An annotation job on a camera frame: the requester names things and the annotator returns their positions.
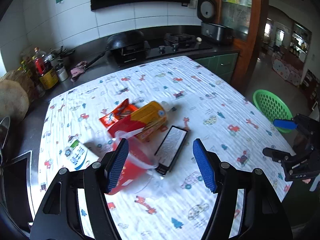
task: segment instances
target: white tablecloth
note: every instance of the white tablecloth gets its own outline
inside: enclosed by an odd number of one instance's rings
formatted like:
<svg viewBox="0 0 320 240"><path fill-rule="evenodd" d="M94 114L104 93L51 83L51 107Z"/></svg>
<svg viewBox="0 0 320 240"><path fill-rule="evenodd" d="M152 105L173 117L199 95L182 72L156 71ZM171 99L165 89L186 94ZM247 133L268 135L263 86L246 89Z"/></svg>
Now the white tablecloth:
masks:
<svg viewBox="0 0 320 240"><path fill-rule="evenodd" d="M293 154L289 144L240 93L183 56L121 70L52 99L40 144L39 194L33 198L36 210L50 182L65 166L62 152L70 136L77 136L96 154L88 156L81 169L111 150L111 138L98 119L126 98L138 107L152 100L166 101L172 106L167 113L167 127L175 125L190 133L173 171L162 180L163 196L140 202L135 194L121 191L107 196L122 239L201 238L216 196L203 181L194 179L200 175L192 153L196 138L237 169L262 168L283 200L291 183L284 181L281 165L264 157L262 149L272 147ZM156 132L148 143L152 151L156 151L167 132ZM186 183L192 187L185 188ZM243 192L239 191L232 236L239 228L242 198ZM79 190L79 206L84 231L93 237L83 190Z"/></svg>

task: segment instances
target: pan handle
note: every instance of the pan handle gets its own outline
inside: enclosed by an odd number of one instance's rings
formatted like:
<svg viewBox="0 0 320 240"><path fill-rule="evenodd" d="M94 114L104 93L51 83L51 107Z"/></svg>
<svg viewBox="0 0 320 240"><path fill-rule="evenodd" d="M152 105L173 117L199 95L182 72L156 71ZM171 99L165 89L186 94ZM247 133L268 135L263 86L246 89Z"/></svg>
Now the pan handle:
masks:
<svg viewBox="0 0 320 240"><path fill-rule="evenodd" d="M93 63L95 63L98 59L100 59L100 58L102 58L105 54L106 54L106 52L107 52L108 50L106 49L105 51L103 51L103 52L101 52L101 54L99 54L97 57L95 57L92 61L90 61L86 66L85 66L85 68L84 69L88 69Z"/></svg>

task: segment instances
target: doorway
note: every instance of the doorway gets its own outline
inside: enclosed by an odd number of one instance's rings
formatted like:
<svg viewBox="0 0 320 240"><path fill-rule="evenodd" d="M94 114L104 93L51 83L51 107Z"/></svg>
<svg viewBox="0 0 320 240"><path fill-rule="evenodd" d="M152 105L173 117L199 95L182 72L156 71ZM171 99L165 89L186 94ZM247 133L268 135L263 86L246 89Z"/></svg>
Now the doorway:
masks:
<svg viewBox="0 0 320 240"><path fill-rule="evenodd" d="M277 28L276 31L276 46L280 47L284 38L284 31Z"/></svg>

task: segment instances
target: green basket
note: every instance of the green basket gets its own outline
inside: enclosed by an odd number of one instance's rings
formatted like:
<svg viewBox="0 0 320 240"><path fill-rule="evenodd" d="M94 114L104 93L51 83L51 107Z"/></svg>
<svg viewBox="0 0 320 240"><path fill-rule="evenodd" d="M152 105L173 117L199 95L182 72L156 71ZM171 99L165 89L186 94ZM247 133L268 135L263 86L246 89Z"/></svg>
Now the green basket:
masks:
<svg viewBox="0 0 320 240"><path fill-rule="evenodd" d="M290 120L293 116L286 104L275 94L267 90L257 90L253 94L255 106L262 112L270 122L274 119ZM291 132L290 129L276 127L282 133Z"/></svg>

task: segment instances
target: frying pan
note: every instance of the frying pan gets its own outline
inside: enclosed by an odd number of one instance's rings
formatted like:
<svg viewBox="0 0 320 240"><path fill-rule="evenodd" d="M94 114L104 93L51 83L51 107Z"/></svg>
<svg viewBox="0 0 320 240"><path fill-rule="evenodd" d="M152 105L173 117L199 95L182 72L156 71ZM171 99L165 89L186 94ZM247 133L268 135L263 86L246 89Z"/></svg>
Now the frying pan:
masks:
<svg viewBox="0 0 320 240"><path fill-rule="evenodd" d="M121 49L142 42L144 42L144 35L141 31L137 30L131 30L111 35L107 40L106 49L97 57L95 57L92 61L90 61L84 69L88 69L98 59L102 58L108 50Z"/></svg>

